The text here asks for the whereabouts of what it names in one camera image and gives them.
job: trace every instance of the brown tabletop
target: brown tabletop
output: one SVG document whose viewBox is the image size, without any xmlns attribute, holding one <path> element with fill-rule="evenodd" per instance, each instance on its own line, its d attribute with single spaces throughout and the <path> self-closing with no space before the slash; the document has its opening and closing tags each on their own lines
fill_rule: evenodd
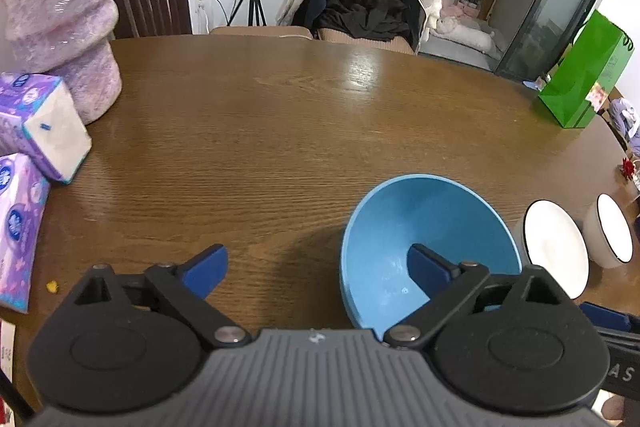
<svg viewBox="0 0 640 427">
<path fill-rule="evenodd" d="M 532 91 L 488 73 L 297 38 L 112 44 L 122 95 L 89 126 L 75 181 L 51 191 L 29 314 L 0 312 L 17 324 L 15 381 L 32 403 L 27 347 L 94 263 L 138 273 L 223 243 L 228 275 L 209 297 L 222 312 L 251 330 L 344 328 L 342 233 L 390 177 L 452 178 L 508 225 L 535 199 L 581 219 L 600 193 L 623 206 L 636 196 L 600 118 L 563 130 Z M 640 314 L 639 279 L 640 256 L 605 273 L 591 264 L 583 298 Z"/>
</svg>

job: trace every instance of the green paper bag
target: green paper bag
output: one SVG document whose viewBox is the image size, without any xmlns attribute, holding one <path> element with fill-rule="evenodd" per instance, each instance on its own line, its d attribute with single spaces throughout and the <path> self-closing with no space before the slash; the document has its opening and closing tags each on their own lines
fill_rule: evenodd
<svg viewBox="0 0 640 427">
<path fill-rule="evenodd" d="M 562 127 L 587 127 L 633 53 L 631 39 L 595 11 L 571 51 L 540 92 Z"/>
</svg>

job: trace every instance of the metal screw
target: metal screw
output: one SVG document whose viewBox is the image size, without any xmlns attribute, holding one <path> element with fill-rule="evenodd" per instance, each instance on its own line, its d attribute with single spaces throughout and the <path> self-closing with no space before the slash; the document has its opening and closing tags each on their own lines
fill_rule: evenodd
<svg viewBox="0 0 640 427">
<path fill-rule="evenodd" d="M 246 337 L 246 331 L 238 326 L 222 326 L 216 330 L 213 336 L 224 344 L 235 344 Z"/>
<path fill-rule="evenodd" d="M 413 342 L 420 338 L 420 330 L 408 324 L 399 324 L 389 330 L 391 338 L 397 342 Z"/>
</svg>

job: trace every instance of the brown seat cushion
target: brown seat cushion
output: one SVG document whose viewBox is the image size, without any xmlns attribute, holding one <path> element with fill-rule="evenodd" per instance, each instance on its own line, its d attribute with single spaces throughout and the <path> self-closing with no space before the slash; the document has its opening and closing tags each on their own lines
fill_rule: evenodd
<svg viewBox="0 0 640 427">
<path fill-rule="evenodd" d="M 259 37 L 304 37 L 313 39 L 311 32 L 301 26 L 219 26 L 211 35 L 256 35 Z"/>
<path fill-rule="evenodd" d="M 354 39 L 346 33 L 339 32 L 338 30 L 331 30 L 328 28 L 320 28 L 318 30 L 318 37 L 321 41 L 341 42 L 342 44 L 356 44 L 358 46 L 364 46 L 366 48 L 377 48 L 380 50 L 390 50 L 393 52 L 415 55 L 409 43 L 402 37 L 394 37 L 394 39 L 389 42 L 371 41 L 369 39 Z"/>
</svg>

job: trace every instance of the blue oval logo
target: blue oval logo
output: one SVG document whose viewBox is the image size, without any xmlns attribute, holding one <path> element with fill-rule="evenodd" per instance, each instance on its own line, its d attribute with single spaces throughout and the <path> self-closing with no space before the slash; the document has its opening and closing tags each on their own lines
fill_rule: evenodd
<svg viewBox="0 0 640 427">
<path fill-rule="evenodd" d="M 30 75 L 28 74 L 21 74 L 18 78 L 16 78 L 14 80 L 14 83 L 12 84 L 12 86 L 14 87 L 22 87 L 24 86 L 24 84 L 27 83 L 27 80 L 29 80 Z"/>
<path fill-rule="evenodd" d="M 11 181 L 11 167 L 5 165 L 0 169 L 0 190 L 5 190 Z"/>
<path fill-rule="evenodd" d="M 22 219 L 22 214 L 17 210 L 12 210 L 9 212 L 9 217 L 7 217 L 6 224 L 9 229 L 9 236 L 14 241 L 20 241 L 20 236 L 22 235 L 22 223 L 24 220 Z"/>
</svg>

